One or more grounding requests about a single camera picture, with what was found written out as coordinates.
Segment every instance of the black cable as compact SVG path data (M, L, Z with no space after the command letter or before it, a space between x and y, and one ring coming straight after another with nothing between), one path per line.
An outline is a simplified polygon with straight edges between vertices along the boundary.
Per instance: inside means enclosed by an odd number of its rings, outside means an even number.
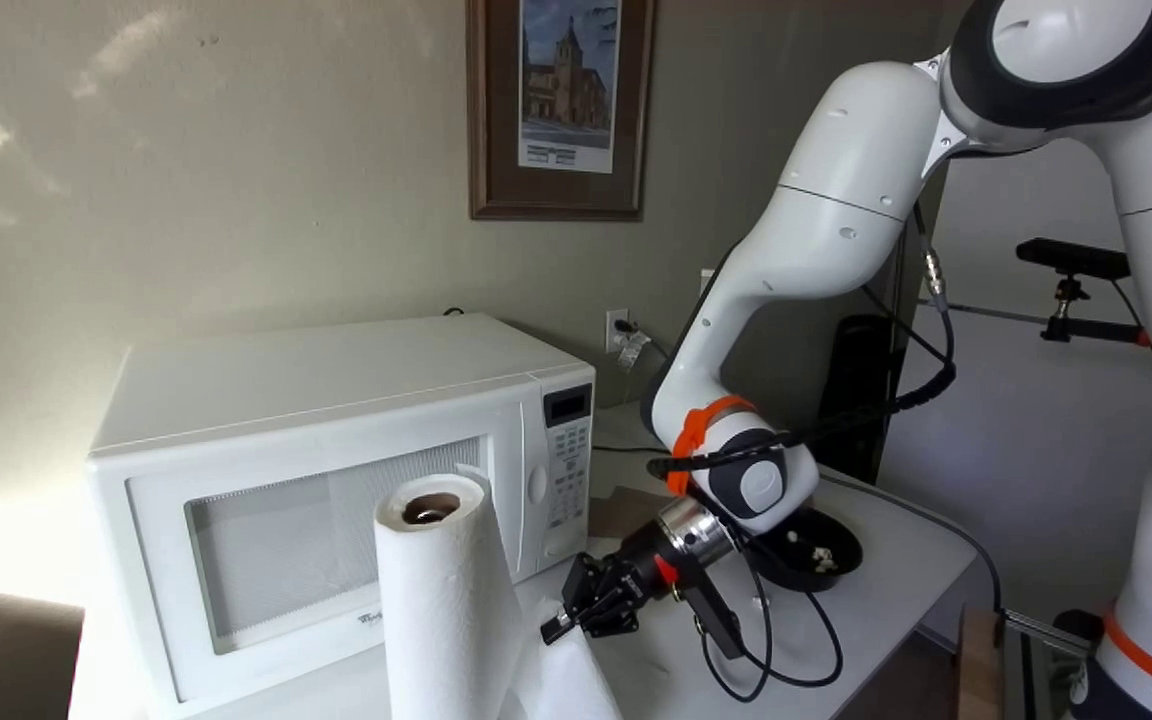
M593 444L593 451L603 451L603 456L662 456L664 447L648 447L648 444L642 444L642 447L631 447L631 444Z
M645 322L636 322L636 320L615 320L615 333L626 333L626 335L648 335L648 348L662 356L662 358L670 358L670 348L662 348L662 340L645 328Z
M1112 282L1112 291L1122 291L1122 298L1123 298L1123 307L1128 307L1132 322L1135 322L1135 328L1143 328L1143 320L1140 320L1140 312L1135 312L1132 297L1123 291L1123 282L1122 282L1122 280L1110 280L1110 282Z
M828 485L836 485L836 487L851 487L851 490L876 497L876 498L884 498L884 503L895 503L895 509L913 510L913 515L920 515L920 519L929 519L929 522L950 528L950 532L962 536L964 545L974 545L976 556L982 556L982 563L986 563L986 570L987 570L993 615L995 615L1000 625L1008 619L1008 603L1005 603L1005 576L1000 576L993 551L987 551L974 532L964 532L962 522L954 522L954 519L929 510L929 509L916 503L916 498L904 498L904 497L881 490L881 487L871 487L871 485L839 480L839 476L821 476L821 480L828 480Z
M913 202L913 227L920 231L920 240L929 240L929 217L924 217L924 202Z
M913 322L904 322L904 314L895 307L888 307L869 282L862 287L869 297L871 307L881 307L908 340L916 340L929 356L938 356L939 363L950 363L950 348L932 348L932 340L924 340Z
M938 314L939 314L939 333L943 333L943 356L954 363L962 348L956 348L950 298L938 298Z
M824 613L824 603L815 598L815 590L803 590L803 596L812 598L812 607L815 607L815 615L821 615L821 625L824 625L824 635L828 635L828 643L834 643L834 669L828 669L824 674L785 674L785 671L778 671L778 635L773 635L778 628L773 628L770 588L765 588L759 570L751 569L749 551L745 551L745 548L735 548L735 551L740 551L740 559L745 559L745 569L749 569L749 576L751 576L751 588L756 588L756 596L759 596L759 615L765 615L765 655L751 655L751 652L740 643L745 661L749 661L751 669L759 669L759 681L751 684L751 692L732 689L732 684L725 681L720 663L711 661L710 630L701 628L701 655L703 655L710 674L711 674L735 702L751 702L751 701L770 689L770 681L793 684L793 689L828 689L828 684L836 684L836 681L844 674L844 663L847 663L847 661L844 661L839 630L836 630L834 615Z

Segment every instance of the microwave window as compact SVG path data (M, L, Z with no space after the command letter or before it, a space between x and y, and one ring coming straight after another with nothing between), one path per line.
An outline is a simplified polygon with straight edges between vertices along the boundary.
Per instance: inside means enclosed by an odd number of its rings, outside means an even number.
M362 590L378 578L378 503L406 480L453 469L486 469L486 438L184 503L212 649L237 652L367 613Z

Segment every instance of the paper towel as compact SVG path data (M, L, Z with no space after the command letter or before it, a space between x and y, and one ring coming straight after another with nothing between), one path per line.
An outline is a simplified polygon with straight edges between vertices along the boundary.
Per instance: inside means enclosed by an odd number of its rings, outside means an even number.
M378 510L378 570L392 716L501 716L524 635L487 490L469 476L402 485Z
M378 510L392 720L620 720L587 639L542 643L486 485L423 476Z

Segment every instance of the microwave control panel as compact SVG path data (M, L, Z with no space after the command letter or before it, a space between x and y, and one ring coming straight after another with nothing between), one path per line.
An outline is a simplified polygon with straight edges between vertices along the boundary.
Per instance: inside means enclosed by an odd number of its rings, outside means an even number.
M587 510L587 447L593 447L593 389L543 396L547 431L547 532L586 528Z

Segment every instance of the electrical cord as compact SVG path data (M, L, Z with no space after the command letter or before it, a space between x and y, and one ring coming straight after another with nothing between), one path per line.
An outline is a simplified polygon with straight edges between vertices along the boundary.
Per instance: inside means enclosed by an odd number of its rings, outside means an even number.
M645 356L645 348L655 352L655 358L670 358L670 348L662 348L662 340L645 322L620 314L611 328L620 333L626 369L631 369Z
M938 396L956 381L956 333L954 333L954 307L950 307L950 280L943 280L943 267L939 267L938 247L929 243L929 222L924 222L924 206L920 206L920 202L913 206L913 227L916 227L916 240L924 243L929 291L932 291L932 307L938 307L938 314L939 314L943 348L938 348L932 340L924 340L894 305L881 298L881 291L871 291L869 282L864 282L862 291L864 291L869 305L871 305L884 320L894 320L913 345L920 345L929 356L939 358L938 376L924 381L920 389L888 400L884 406L858 406L858 410L824 414L824 418L815 418L815 424L803 431L803 438L821 438L821 436L834 436L834 431L864 426L864 424L871 424L871 418L884 418L884 414L920 406L920 402L938 400Z
M711 655L711 649L710 649L710 643L711 643L710 630L698 628L698 630L701 630L703 669L710 669L710 674L725 689L725 694L732 694L735 702L751 702L751 701L765 694L770 681L793 684L793 689L828 689L834 681L839 681L839 674L844 674L844 663L847 663L847 661L844 661L844 643L839 643L839 630L836 630L836 625L828 619L824 603L815 598L815 590L803 590L803 596L812 598L812 607L815 607L815 615L821 615L821 625L824 625L824 630L828 630L834 669L828 669L824 674L785 674L785 671L778 669L778 628L773 628L770 588L765 588L759 570L751 569L749 551L745 551L740 545L735 545L735 551L740 551L740 559L745 559L745 569L749 569L749 578L751 578L751 588L756 588L756 598L759 598L765 652L751 655L751 652L740 643L740 661L749 661L751 669L759 669L759 681L756 681L749 692L740 692L732 681L725 681L725 671L720 671L720 663L717 663L717 655Z
M593 451L603 451L603 456L662 456L662 447L648 447L648 444L593 444Z
M1140 320L1140 312L1135 312L1132 297L1123 291L1123 282L1122 282L1122 280L1110 280L1110 287L1112 287L1112 291L1123 298L1123 307L1128 307L1132 322L1135 322L1135 328L1143 328L1143 320Z
M828 485L836 485L836 487L851 487L851 490L876 497L876 498L884 498L884 503L895 503L895 509L913 510L913 515L920 515L920 519L929 519L929 522L950 528L950 532L962 536L964 545L974 545L976 556L982 556L982 563L986 563L986 570L987 570L993 615L995 615L1000 625L1008 619L1005 576L1000 576L993 551L987 551L967 528L962 528L962 522L950 519L950 515L938 515L932 509L924 509L924 503L916 503L916 498L904 498L904 497L895 497L895 490L884 490L884 487L876 487L876 485L862 485L862 480L847 480L847 476L821 476L821 480L828 480Z
M869 297L908 340L916 340L929 356L939 358L939 373L938 373L932 381L924 381L920 389L895 396L895 400L884 402L884 406L858 406L858 410L824 414L824 418L815 418L812 426L779 426L779 431L773 431L773 436L759 438L759 444L720 447L720 451L710 451L710 456L662 456L662 459L648 459L648 470L654 470L654 476L670 476L670 470L749 463L749 459L765 459L765 456L778 456L778 451L785 451L785 447L812 444L812 438L821 438L821 436L851 431L851 426L864 426L864 424L871 424L871 418L884 418L884 414L895 414L895 410L908 410L908 406L920 406L920 402L938 400L938 396L956 381L956 358L954 358L954 352L956 352L956 333L954 333L950 298L943 298L943 297L938 298L939 328L943 328L943 348L938 348L938 345L924 340L913 322L904 322L871 287L864 287L864 297Z

